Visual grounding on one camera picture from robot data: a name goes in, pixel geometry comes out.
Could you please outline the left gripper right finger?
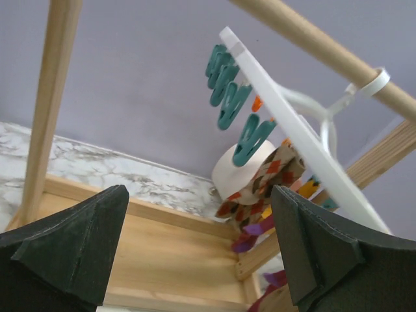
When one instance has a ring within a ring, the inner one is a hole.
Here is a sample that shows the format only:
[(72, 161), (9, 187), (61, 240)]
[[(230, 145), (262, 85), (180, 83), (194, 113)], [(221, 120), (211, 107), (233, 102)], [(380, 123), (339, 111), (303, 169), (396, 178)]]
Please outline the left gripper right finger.
[(388, 235), (274, 186), (271, 207), (299, 311), (414, 311), (415, 241)]

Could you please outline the white oval clip hanger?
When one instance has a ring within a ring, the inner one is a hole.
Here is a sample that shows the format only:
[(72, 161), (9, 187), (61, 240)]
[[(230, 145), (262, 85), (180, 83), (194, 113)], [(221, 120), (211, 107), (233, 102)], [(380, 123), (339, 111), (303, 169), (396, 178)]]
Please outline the white oval clip hanger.
[(349, 84), (342, 98), (325, 108), (313, 98), (276, 83), (229, 27), (225, 27), (219, 37), (330, 198), (345, 209), (353, 221), (389, 234), (390, 229), (337, 161), (333, 120), (354, 100), (355, 94), (371, 97), (385, 87), (390, 81), (386, 70), (377, 69), (376, 77), (362, 88)]

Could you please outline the maroon striped sock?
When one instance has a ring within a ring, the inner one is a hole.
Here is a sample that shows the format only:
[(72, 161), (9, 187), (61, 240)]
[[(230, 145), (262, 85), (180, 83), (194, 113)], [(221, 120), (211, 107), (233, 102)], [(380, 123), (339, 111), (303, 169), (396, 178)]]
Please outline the maroon striped sock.
[(258, 223), (243, 227), (242, 233), (231, 245), (231, 249), (236, 254), (248, 252), (255, 246), (260, 236), (270, 233), (274, 227), (274, 219), (271, 214), (266, 218), (262, 218)]
[(273, 273), (264, 273), (263, 277), (268, 282), (266, 291), (257, 299), (248, 312), (266, 311), (266, 306), (273, 296), (277, 296), (281, 292), (281, 288), (287, 284), (287, 277), (284, 270), (280, 270)]

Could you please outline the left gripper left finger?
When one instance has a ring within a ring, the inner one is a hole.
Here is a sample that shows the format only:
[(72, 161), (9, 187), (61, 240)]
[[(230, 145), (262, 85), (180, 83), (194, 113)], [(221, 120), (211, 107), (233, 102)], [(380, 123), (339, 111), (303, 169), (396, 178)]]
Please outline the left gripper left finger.
[(129, 193), (115, 185), (1, 234), (2, 311), (96, 311), (103, 305)]

